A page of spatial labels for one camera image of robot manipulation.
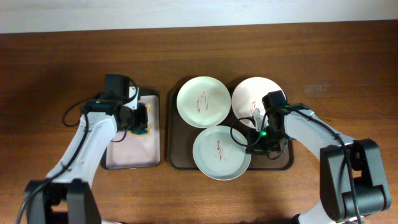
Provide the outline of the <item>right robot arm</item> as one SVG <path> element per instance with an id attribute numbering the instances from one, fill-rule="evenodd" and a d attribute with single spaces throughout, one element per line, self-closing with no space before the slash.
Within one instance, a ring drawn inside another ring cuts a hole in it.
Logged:
<path id="1" fill-rule="evenodd" d="M 332 128 L 305 104 L 288 104 L 282 91 L 262 98 L 266 112 L 254 113 L 247 154 L 270 156 L 281 141 L 296 140 L 320 163 L 320 202 L 292 223 L 361 223 L 392 204 L 379 146 Z"/>

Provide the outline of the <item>white plate front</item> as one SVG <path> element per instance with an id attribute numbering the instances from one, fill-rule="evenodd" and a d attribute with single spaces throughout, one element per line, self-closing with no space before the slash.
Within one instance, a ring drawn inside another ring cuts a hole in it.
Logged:
<path id="1" fill-rule="evenodd" d="M 215 180 L 233 180 L 251 163 L 246 154 L 246 138 L 228 126 L 213 126 L 202 131 L 193 143 L 193 159 L 206 176 Z"/>

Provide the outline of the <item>green yellow sponge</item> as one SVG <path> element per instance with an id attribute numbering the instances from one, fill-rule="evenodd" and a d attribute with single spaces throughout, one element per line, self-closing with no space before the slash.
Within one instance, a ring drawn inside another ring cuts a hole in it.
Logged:
<path id="1" fill-rule="evenodd" d="M 137 109 L 133 110 L 134 122 L 131 124 L 129 132 L 138 136 L 144 136 L 149 133 L 148 120 L 149 115 L 145 103 L 138 103 Z"/>

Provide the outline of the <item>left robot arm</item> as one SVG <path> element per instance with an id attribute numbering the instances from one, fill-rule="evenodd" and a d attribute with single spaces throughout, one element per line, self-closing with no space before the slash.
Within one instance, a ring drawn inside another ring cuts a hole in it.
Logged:
<path id="1" fill-rule="evenodd" d="M 102 156 L 117 133 L 145 129 L 148 116 L 138 104 L 139 86 L 125 75 L 107 74 L 105 90 L 77 102 L 78 128 L 57 165 L 44 180 L 31 180 L 16 223 L 104 223 L 91 186 Z"/>

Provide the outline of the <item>white plate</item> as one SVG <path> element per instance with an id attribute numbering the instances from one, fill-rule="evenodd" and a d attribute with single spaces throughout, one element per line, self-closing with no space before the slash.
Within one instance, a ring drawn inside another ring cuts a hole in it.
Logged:
<path id="1" fill-rule="evenodd" d="M 177 93 L 180 117 L 196 128 L 209 128 L 224 121 L 231 109 L 227 87 L 213 77 L 195 77 L 182 85 Z"/>
<path id="2" fill-rule="evenodd" d="M 262 98 L 281 87 L 268 78 L 252 77 L 243 80 L 233 91 L 231 106 L 237 118 L 251 117 L 256 108 L 261 116 L 266 112 Z"/>
<path id="3" fill-rule="evenodd" d="M 202 131 L 193 143 L 193 159 L 206 176 L 215 180 L 233 180 L 251 163 L 246 154 L 246 138 L 228 126 L 213 126 Z"/>

